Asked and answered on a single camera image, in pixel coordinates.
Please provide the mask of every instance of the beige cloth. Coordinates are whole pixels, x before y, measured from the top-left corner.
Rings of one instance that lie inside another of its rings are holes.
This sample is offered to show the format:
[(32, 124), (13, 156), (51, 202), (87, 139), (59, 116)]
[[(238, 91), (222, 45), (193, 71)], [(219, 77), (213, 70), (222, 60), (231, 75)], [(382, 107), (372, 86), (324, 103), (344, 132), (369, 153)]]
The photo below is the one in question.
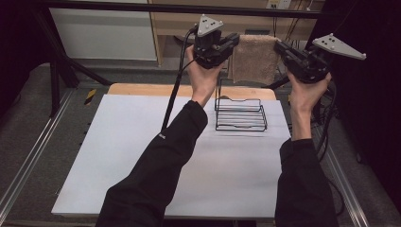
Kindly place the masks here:
[(267, 35), (240, 35), (228, 62), (228, 79), (272, 84), (279, 60), (273, 49), (276, 41)]

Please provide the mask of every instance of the white cabinet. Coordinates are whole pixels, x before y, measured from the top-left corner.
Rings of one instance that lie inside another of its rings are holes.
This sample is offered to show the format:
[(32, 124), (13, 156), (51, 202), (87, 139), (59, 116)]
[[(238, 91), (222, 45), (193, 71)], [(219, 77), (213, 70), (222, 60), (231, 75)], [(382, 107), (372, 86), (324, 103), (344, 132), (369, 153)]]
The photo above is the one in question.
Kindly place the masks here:
[(157, 60), (148, 12), (51, 9), (51, 13), (70, 58)]

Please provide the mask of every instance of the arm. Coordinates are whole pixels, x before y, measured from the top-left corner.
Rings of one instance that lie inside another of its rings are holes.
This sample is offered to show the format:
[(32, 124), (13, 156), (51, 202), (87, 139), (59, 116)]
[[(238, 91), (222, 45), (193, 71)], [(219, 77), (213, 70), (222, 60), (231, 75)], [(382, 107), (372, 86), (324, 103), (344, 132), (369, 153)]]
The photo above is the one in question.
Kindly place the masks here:
[(331, 79), (303, 84), (288, 74), (292, 138), (280, 148), (282, 174), (278, 182), (275, 220), (278, 227), (338, 226), (330, 186), (316, 156), (310, 129), (313, 106)]
[[(193, 47), (186, 50), (192, 61)], [(213, 94), (222, 65), (210, 70), (189, 65), (193, 95), (164, 131), (145, 149), (130, 175), (111, 187), (96, 226), (162, 226), (173, 199), (182, 167), (207, 125), (203, 108)]]

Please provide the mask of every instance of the white tabletop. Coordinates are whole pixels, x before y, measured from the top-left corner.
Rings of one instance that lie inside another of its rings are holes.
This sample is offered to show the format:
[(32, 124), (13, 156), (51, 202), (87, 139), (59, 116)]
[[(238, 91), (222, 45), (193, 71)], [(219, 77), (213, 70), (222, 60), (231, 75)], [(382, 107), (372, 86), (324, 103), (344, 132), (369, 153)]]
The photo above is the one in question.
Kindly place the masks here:
[[(106, 191), (124, 179), (162, 127), (167, 96), (105, 95), (52, 213), (97, 216)], [(177, 97), (170, 120), (188, 97)], [(272, 218), (281, 173), (279, 148), (289, 139), (279, 101), (262, 100), (268, 129), (216, 131), (209, 124), (183, 167), (167, 218)]]

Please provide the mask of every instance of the black frame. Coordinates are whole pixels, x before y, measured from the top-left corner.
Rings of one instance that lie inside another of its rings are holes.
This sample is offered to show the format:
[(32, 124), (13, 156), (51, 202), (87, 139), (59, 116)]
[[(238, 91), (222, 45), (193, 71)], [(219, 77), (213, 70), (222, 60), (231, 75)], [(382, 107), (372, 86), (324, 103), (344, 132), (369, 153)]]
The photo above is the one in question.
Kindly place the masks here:
[(103, 85), (112, 85), (101, 76), (95, 74), (83, 65), (69, 58), (62, 44), (57, 39), (49, 23), (43, 15), (43, 9), (91, 9), (91, 10), (116, 10), (116, 11), (147, 11), (147, 12), (174, 12), (174, 13), (207, 13), (220, 15), (258, 16), (258, 17), (284, 17), (284, 18), (305, 18), (321, 20), (336, 20), (341, 14), (331, 11), (299, 11), (284, 9), (243, 9), (228, 7), (169, 5), (169, 4), (138, 4), (138, 3), (115, 3), (115, 2), (88, 2), (69, 0), (36, 0), (30, 3), (29, 11), (34, 18), (35, 29), (39, 29), (40, 35), (45, 38), (49, 46), (52, 59), (52, 112), (54, 116), (60, 107), (60, 88), (56, 77), (60, 74), (67, 87), (77, 87), (79, 81), (73, 68), (79, 70), (88, 77), (100, 82)]

